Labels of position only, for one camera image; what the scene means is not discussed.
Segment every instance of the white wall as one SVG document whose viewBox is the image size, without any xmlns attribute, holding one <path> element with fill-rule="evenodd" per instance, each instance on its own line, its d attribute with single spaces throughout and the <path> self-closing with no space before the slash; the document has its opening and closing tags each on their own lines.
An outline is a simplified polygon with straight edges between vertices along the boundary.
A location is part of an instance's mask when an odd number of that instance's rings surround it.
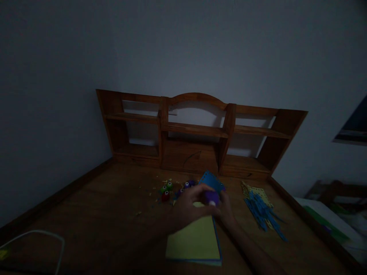
<svg viewBox="0 0 367 275">
<path fill-rule="evenodd" d="M 102 3 L 0 5 L 0 226 L 111 157 L 95 92 L 117 83 Z"/>
<path fill-rule="evenodd" d="M 331 143 L 366 94 L 359 3 L 2 1 L 0 226 L 111 156 L 95 88 L 308 110 L 275 179 L 295 196 L 317 179 L 365 182 L 367 147 Z"/>
<path fill-rule="evenodd" d="M 307 110 L 274 178 L 294 196 L 317 179 L 366 182 L 367 147 L 331 142 L 366 95 L 361 3 L 109 0 L 117 90 Z M 181 111 L 170 119 L 217 123 L 210 112 Z"/>
</svg>

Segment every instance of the shelf compartment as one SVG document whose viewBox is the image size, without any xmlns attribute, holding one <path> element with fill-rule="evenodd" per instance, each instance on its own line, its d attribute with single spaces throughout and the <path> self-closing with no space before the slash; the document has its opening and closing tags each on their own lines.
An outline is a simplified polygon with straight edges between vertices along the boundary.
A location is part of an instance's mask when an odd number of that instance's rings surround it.
<svg viewBox="0 0 367 275">
<path fill-rule="evenodd" d="M 251 135 L 258 135 L 258 136 L 270 136 L 273 138 L 284 138 L 290 139 L 291 136 L 287 134 L 283 134 L 281 132 L 274 131 L 268 128 L 261 128 L 261 127 L 252 127 L 252 126 L 243 126 L 243 125 L 236 125 L 234 127 L 234 132 L 239 134 L 251 134 Z"/>
<path fill-rule="evenodd" d="M 131 157 L 144 157 L 147 159 L 159 159 L 158 147 L 141 144 L 126 143 L 118 150 L 115 155 L 126 155 Z"/>
<path fill-rule="evenodd" d="M 125 120 L 125 121 L 137 121 L 142 123 L 158 124 L 158 118 L 156 116 L 139 115 L 133 113 L 115 113 L 113 115 L 104 115 L 109 120 Z"/>
<path fill-rule="evenodd" d="M 218 144 L 168 138 L 162 158 L 162 169 L 218 173 Z"/>
<path fill-rule="evenodd" d="M 269 172 L 256 158 L 226 155 L 221 175 L 236 178 L 266 179 Z"/>
<path fill-rule="evenodd" d="M 224 132 L 222 128 L 219 127 L 168 122 L 167 124 L 161 126 L 161 130 L 169 132 L 196 134 L 202 136 L 228 138 L 228 134 Z"/>
</svg>

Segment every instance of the wire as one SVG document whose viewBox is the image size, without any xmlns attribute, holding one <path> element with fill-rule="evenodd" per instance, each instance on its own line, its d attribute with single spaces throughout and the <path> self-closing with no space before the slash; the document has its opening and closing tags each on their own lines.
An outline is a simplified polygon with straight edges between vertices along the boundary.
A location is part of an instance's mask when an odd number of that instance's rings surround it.
<svg viewBox="0 0 367 275">
<path fill-rule="evenodd" d="M 57 238 L 57 239 L 59 239 L 61 241 L 60 256 L 58 257 L 58 262 L 57 262 L 56 271 L 55 271 L 55 275 L 57 275 L 58 274 L 58 271 L 60 269 L 61 259 L 62 259 L 62 255 L 64 254 L 64 247 L 65 247 L 65 240 L 64 240 L 64 238 L 61 237 L 61 236 L 59 236 L 58 234 L 55 234 L 55 233 L 52 233 L 52 232 L 48 232 L 48 231 L 45 231 L 45 230 L 31 230 L 31 231 L 28 231 L 26 233 L 20 234 L 19 236 L 11 239 L 7 243 L 5 243 L 2 246 L 0 246 L 0 249 L 2 249 L 6 245 L 12 243 L 16 239 L 19 239 L 19 238 L 21 238 L 21 237 L 23 237 L 25 235 L 30 234 L 30 233 L 41 233 L 41 234 L 45 234 L 45 235 L 48 235 L 48 236 L 51 236 L 51 237 L 55 237 L 55 238 Z"/>
</svg>

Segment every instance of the green paper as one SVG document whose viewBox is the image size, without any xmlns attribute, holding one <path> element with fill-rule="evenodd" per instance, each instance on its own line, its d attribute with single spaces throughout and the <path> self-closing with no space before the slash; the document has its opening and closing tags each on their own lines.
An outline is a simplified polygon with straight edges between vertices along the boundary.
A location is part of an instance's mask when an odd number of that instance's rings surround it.
<svg viewBox="0 0 367 275">
<path fill-rule="evenodd" d="M 194 206 L 204 206 L 195 202 Z M 205 261 L 207 259 L 220 260 L 217 238 L 211 216 L 203 217 L 184 229 L 168 236 L 166 258 L 172 260 L 188 260 L 210 265 L 221 265 Z"/>
<path fill-rule="evenodd" d="M 314 211 L 309 206 L 303 207 L 319 224 L 325 225 L 331 229 L 331 236 L 337 240 L 338 243 L 343 244 L 347 240 L 349 240 L 349 237 L 346 236 L 343 232 L 338 230 L 335 226 L 333 226 L 330 222 L 328 222 L 326 219 L 324 219 L 321 215 L 319 215 L 316 211 Z"/>
</svg>

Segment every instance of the wooden desk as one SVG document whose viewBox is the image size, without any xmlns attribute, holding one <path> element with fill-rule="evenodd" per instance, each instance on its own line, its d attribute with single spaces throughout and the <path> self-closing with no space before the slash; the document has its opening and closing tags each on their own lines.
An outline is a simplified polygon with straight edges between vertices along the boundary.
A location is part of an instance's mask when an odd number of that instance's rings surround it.
<svg viewBox="0 0 367 275">
<path fill-rule="evenodd" d="M 60 274 L 63 274 L 63 270 L 87 270 L 97 261 L 108 257 L 111 248 L 138 238 L 145 230 L 149 230 L 156 218 L 168 211 L 171 205 L 158 204 L 155 200 L 159 197 L 157 191 L 162 181 L 170 178 L 174 189 L 178 189 L 181 184 L 177 184 L 177 181 L 198 180 L 201 175 L 115 163 L 24 231 L 48 230 L 65 238 Z M 239 224 L 286 272 L 349 274 L 330 249 L 266 181 L 246 182 L 264 188 L 274 205 L 274 211 L 287 222 L 281 224 L 281 229 L 288 243 L 283 242 L 276 232 L 266 233 L 258 228 L 243 201 L 240 179 L 220 177 L 220 180 L 227 188 Z M 136 217 L 138 211 L 142 211 L 142 214 Z M 152 273 L 156 273 L 156 269 L 164 274 L 251 274 L 246 261 L 219 226 L 218 235 L 223 254 L 222 267 L 166 262 L 165 239 L 146 256 L 142 256 L 139 268 L 151 270 Z M 52 272 L 59 249 L 58 240 L 43 235 L 29 235 L 13 243 L 11 255 L 4 263 L 22 263 Z"/>
</svg>

